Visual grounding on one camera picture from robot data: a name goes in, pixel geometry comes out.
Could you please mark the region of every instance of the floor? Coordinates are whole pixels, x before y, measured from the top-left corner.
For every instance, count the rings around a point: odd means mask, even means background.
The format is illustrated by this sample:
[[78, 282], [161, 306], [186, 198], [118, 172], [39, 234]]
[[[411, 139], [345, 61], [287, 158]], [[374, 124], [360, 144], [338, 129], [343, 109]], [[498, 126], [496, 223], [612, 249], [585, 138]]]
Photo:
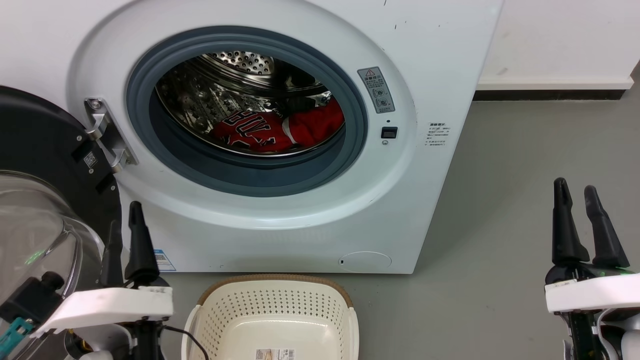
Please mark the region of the floor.
[[[640, 71], [635, 78], [640, 80]], [[640, 85], [620, 101], [475, 102], [413, 275], [327, 275], [351, 295], [360, 359], [560, 359], [546, 311], [552, 182], [567, 179], [593, 256], [582, 190], [598, 188], [632, 270], [640, 270]], [[229, 274], [166, 274], [182, 327]], [[165, 334], [168, 359], [180, 336]]]

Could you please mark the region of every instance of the door hinge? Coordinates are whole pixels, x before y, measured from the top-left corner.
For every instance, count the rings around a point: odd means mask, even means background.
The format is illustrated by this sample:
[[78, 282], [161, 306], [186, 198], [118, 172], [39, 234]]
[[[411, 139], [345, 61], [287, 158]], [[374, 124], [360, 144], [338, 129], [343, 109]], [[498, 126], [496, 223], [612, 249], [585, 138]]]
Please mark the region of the door hinge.
[[90, 139], [98, 143], [113, 172], [121, 171], [128, 164], [137, 165], [138, 162], [120, 134], [104, 99], [88, 97], [84, 100], [84, 108], [92, 125], [86, 133]]

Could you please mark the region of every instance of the white plastic basket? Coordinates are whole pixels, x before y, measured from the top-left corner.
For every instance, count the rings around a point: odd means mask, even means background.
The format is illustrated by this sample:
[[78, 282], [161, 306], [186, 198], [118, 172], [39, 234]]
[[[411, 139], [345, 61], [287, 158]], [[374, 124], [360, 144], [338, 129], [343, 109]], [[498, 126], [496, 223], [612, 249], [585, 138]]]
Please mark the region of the white plastic basket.
[[[245, 275], [210, 287], [185, 330], [211, 360], [357, 360], [358, 318], [338, 284], [304, 275]], [[185, 335], [182, 360], [203, 360]]]

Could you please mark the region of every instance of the washing machine opening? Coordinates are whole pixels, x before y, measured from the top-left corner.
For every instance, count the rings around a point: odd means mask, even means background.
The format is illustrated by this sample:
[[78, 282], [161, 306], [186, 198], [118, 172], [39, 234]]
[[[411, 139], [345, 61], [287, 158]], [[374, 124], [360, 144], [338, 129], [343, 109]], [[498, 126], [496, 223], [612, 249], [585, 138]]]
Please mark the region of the washing machine opening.
[[164, 110], [186, 131], [246, 156], [314, 151], [344, 126], [332, 93], [286, 61], [249, 51], [196, 56], [156, 85]]
[[245, 196], [326, 184], [353, 164], [367, 134], [351, 76], [310, 44], [263, 29], [216, 26], [162, 41], [133, 69], [126, 101], [158, 160]]

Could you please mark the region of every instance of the brown basket rim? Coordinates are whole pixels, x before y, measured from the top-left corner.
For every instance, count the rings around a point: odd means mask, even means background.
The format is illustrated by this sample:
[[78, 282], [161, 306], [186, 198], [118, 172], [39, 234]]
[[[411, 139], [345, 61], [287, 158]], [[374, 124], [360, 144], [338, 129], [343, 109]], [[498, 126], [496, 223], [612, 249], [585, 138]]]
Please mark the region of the brown basket rim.
[[228, 279], [224, 279], [222, 281], [218, 281], [217, 283], [210, 286], [208, 289], [202, 293], [200, 298], [198, 299], [198, 305], [204, 305], [204, 302], [207, 300], [209, 295], [213, 293], [218, 288], [221, 288], [224, 285], [232, 284], [234, 282], [245, 282], [245, 281], [268, 281], [268, 280], [284, 280], [284, 281], [303, 281], [303, 282], [312, 282], [315, 284], [327, 285], [335, 289], [337, 292], [342, 295], [342, 298], [347, 303], [347, 307], [353, 307], [353, 303], [347, 291], [340, 286], [337, 282], [331, 281], [329, 279], [325, 279], [323, 277], [317, 276], [309, 276], [309, 275], [295, 275], [295, 274], [253, 274], [253, 275], [240, 275], [229, 277]]

